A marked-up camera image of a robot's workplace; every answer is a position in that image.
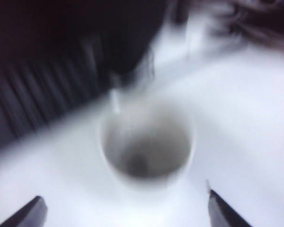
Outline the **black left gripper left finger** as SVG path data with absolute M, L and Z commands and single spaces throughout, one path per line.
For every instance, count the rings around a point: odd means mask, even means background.
M 29 203 L 1 223 L 2 227 L 43 227 L 47 217 L 47 205 L 41 196 Z

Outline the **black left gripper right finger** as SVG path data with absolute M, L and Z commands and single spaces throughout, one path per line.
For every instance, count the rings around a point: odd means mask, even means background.
M 217 192 L 215 192 L 208 179 L 206 189 L 209 194 L 208 213 L 212 227 L 251 227 Z

